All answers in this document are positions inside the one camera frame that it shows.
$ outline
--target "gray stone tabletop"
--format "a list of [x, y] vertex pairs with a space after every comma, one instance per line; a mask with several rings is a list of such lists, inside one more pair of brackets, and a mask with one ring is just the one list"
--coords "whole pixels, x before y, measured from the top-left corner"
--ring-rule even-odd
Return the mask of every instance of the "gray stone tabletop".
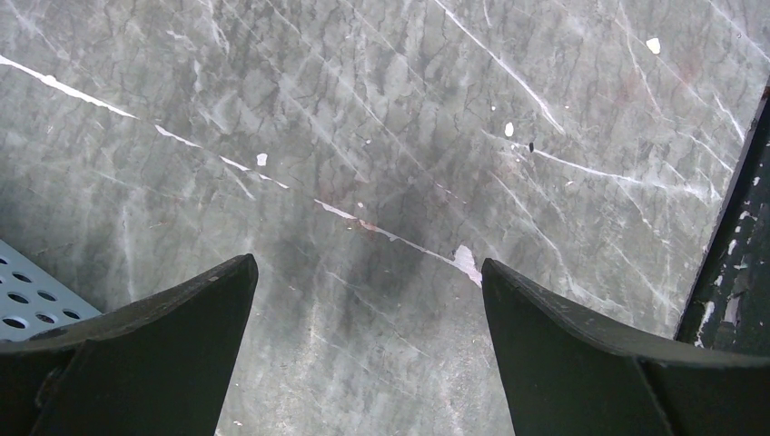
[[760, 0], [4, 0], [0, 239], [253, 253], [217, 434], [510, 434], [483, 259], [672, 336], [768, 74]]

